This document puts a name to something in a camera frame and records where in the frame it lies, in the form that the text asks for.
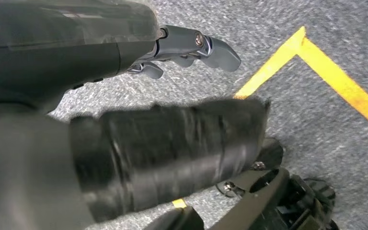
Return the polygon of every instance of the black plastic casing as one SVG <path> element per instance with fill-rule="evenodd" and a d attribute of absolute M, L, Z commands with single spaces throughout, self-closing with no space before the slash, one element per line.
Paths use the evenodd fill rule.
<path fill-rule="evenodd" d="M 125 72 L 158 30 L 128 0 L 0 1 L 0 103 L 50 112 L 67 90 Z"/>

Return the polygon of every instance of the yellow line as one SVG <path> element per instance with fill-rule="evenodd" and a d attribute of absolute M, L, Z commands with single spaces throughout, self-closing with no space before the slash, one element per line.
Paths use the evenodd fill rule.
<path fill-rule="evenodd" d="M 187 204 L 184 202 L 183 199 L 174 200 L 172 202 L 172 204 L 174 205 L 174 207 L 177 207 L 177 208 L 178 207 L 182 207 L 182 208 L 187 207 Z"/>
<path fill-rule="evenodd" d="M 368 94 L 309 39 L 298 55 L 342 98 L 368 120 Z"/>
<path fill-rule="evenodd" d="M 281 67 L 289 62 L 301 47 L 305 36 L 305 27 L 301 27 L 268 59 L 252 78 L 235 94 L 234 98 L 244 99 L 254 93 L 264 82 L 271 78 Z"/>

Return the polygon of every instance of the floor marking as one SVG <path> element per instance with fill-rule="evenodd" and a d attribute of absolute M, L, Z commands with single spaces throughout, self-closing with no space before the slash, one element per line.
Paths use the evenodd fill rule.
<path fill-rule="evenodd" d="M 244 99 L 253 94 L 295 55 L 368 120 L 368 94 L 306 37 L 304 26 L 268 59 L 234 97 Z"/>
<path fill-rule="evenodd" d="M 179 208 L 179 207 L 182 207 L 182 208 L 185 208 L 187 207 L 187 204 L 184 202 L 183 199 L 178 199 L 178 200 L 174 200 L 172 202 L 172 204 L 174 205 L 174 207 L 176 208 Z"/>
<path fill-rule="evenodd" d="M 300 28 L 268 59 L 255 75 L 235 94 L 235 98 L 244 99 L 254 93 L 271 78 L 281 67 L 289 62 L 301 47 L 305 37 L 305 27 Z"/>
<path fill-rule="evenodd" d="M 314 43 L 304 38 L 299 56 L 368 120 L 368 94 Z"/>

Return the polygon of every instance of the black wheel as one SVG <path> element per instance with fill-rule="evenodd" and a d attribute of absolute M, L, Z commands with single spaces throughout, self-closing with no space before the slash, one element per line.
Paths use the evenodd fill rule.
<path fill-rule="evenodd" d="M 329 224 L 329 228 L 327 228 L 327 230 L 339 230 L 339 227 L 335 223 L 335 221 L 331 220 L 331 223 Z"/>

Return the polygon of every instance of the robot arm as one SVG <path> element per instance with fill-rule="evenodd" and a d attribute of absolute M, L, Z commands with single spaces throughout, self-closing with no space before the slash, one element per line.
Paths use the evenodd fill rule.
<path fill-rule="evenodd" d="M 70 124 L 45 116 L 66 91 L 87 82 L 123 73 L 157 79 L 163 71 L 154 62 L 188 67 L 197 59 L 226 71 L 241 63 L 223 41 L 159 26 L 153 10 L 137 1 L 0 0 L 0 230 L 81 230 L 269 165 L 261 151 L 269 106 L 258 100 L 110 111 Z M 299 180 L 284 169 L 262 176 L 256 183 L 268 185 L 253 191 L 244 182 L 225 185 L 243 199 L 213 230 L 280 219 L 277 204 L 295 191 L 286 185 Z M 256 195 L 264 199 L 256 201 Z M 320 202 L 314 207 L 328 207 L 324 199 L 309 198 Z M 298 229 L 310 216 L 302 210 L 294 213 L 301 219 L 276 226 Z M 314 219 L 323 217 L 323 229 L 329 218 L 315 213 Z M 263 214 L 271 219 L 265 222 Z M 237 225 L 229 226 L 233 221 Z M 149 230 L 183 226 L 204 227 L 189 207 Z"/>

